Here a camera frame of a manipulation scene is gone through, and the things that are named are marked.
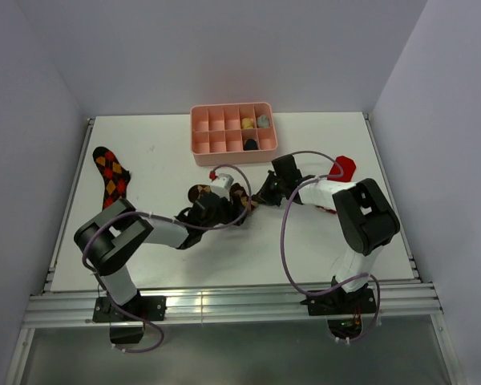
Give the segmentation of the yellow rolled sock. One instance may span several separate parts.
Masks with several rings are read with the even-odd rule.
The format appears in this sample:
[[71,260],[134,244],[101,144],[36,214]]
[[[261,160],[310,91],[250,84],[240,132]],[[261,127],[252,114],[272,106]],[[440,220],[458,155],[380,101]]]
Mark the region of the yellow rolled sock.
[[253,122],[253,119],[251,118],[242,119],[240,122],[240,125],[242,129],[254,128],[254,122]]

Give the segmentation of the brown yellow argyle sock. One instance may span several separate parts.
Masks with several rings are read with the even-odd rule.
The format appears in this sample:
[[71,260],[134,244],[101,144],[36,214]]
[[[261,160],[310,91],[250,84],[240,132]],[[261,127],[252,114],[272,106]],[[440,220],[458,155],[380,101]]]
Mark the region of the brown yellow argyle sock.
[[[188,200],[194,203],[201,195],[211,192],[211,186],[206,184],[195,184],[188,190]],[[252,213],[257,207],[258,202],[251,200],[245,188],[239,183],[234,183],[229,189],[229,199],[232,205],[242,212],[244,208],[248,209],[248,214]]]

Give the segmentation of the dark navy rolled sock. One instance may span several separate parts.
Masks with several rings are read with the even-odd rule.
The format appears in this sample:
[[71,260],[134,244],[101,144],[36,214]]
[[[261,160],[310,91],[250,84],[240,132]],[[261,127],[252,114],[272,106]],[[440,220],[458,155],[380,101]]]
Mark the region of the dark navy rolled sock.
[[255,139],[249,138],[244,142],[243,149],[245,151],[257,151],[258,150],[258,143]]

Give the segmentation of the red christmas sock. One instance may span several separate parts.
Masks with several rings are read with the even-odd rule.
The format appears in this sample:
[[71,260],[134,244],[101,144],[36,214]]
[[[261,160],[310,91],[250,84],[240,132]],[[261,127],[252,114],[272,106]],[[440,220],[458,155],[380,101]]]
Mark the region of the red christmas sock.
[[347,156],[337,156],[335,163],[329,171],[327,180],[338,182],[351,182],[357,169],[355,162]]

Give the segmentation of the grey rolled sock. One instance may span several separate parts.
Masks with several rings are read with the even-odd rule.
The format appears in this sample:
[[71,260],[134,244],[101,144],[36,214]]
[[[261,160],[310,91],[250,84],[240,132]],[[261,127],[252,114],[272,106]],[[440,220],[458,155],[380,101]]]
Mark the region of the grey rolled sock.
[[269,128],[270,125],[270,119],[267,115],[259,115],[257,117],[257,126],[259,128]]

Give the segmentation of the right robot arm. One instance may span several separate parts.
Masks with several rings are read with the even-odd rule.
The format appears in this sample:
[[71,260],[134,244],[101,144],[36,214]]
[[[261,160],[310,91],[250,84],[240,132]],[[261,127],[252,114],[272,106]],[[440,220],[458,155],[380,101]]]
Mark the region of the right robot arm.
[[377,256],[400,232],[400,222],[378,183],[366,178],[351,180],[356,164],[345,156],[332,159],[325,176],[305,176],[297,167],[294,154],[272,160],[273,169],[257,193],[262,205],[311,205],[335,213],[347,244],[341,266],[332,278],[332,287],[302,293],[306,305],[323,305],[349,312],[370,292],[368,281]]

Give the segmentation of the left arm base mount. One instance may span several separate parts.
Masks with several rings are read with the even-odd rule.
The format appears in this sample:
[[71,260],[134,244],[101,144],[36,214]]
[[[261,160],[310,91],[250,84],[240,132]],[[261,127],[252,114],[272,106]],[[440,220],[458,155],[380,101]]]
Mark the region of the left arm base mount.
[[109,339],[113,344],[126,347],[133,346],[141,341],[147,326],[145,324],[141,326],[113,326],[113,323],[134,322],[135,319],[127,313],[150,322],[163,321],[166,301],[165,296],[141,296],[139,294],[131,301],[120,306],[120,310],[118,310],[113,306],[109,297],[99,297],[95,301],[92,322],[109,324]]

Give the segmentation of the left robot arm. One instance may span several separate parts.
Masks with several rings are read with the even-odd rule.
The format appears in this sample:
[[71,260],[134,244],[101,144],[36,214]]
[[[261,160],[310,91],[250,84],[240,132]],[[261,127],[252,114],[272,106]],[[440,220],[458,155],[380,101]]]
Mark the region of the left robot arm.
[[166,218],[136,210],[122,198],[76,230],[74,242],[83,264],[106,290],[111,311],[122,320],[146,318],[156,310],[133,283],[127,262],[144,243],[186,250],[214,229],[241,225],[249,206],[240,198],[207,192],[176,217]]

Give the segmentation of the aluminium front rail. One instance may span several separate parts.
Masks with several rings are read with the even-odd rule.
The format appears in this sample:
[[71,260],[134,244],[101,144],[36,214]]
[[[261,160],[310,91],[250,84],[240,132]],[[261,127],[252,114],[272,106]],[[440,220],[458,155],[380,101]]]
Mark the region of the aluminium front rail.
[[[167,299],[159,325],[230,322],[301,321],[309,318],[292,286],[243,286],[216,289],[143,290],[142,295]],[[29,299],[22,320],[25,329],[95,326],[91,321],[95,292],[46,293]],[[431,283],[404,282],[381,285],[383,317],[441,314]]]

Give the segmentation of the red orange argyle sock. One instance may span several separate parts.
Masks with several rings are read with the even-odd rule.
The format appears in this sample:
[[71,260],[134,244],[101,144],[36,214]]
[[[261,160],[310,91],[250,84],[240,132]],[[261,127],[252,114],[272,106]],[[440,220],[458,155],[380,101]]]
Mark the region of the red orange argyle sock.
[[92,158],[103,179],[102,209],[106,209],[119,199],[126,199],[131,173],[121,165],[115,153],[108,148],[98,146],[94,149]]

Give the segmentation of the pink divided organizer box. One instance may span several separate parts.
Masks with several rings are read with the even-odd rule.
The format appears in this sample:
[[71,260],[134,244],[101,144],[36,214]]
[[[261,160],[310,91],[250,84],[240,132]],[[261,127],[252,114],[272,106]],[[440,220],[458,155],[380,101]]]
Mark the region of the pink divided organizer box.
[[[269,128],[257,126],[260,115],[269,117]],[[253,119],[254,128],[242,129],[244,118]],[[190,126],[191,151],[199,166],[265,163],[276,157],[277,132],[269,103],[198,105],[190,111]],[[257,151],[243,149],[249,138],[257,141]]]

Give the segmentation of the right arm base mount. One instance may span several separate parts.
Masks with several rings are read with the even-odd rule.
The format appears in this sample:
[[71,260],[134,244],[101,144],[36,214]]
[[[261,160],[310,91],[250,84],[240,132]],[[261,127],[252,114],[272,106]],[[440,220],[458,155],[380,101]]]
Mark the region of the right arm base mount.
[[377,302],[374,292],[368,285],[351,293],[337,289],[322,296],[306,296],[300,301],[307,307],[309,316],[344,316],[328,319],[329,331],[334,337],[356,338],[363,330],[362,315],[374,314]]

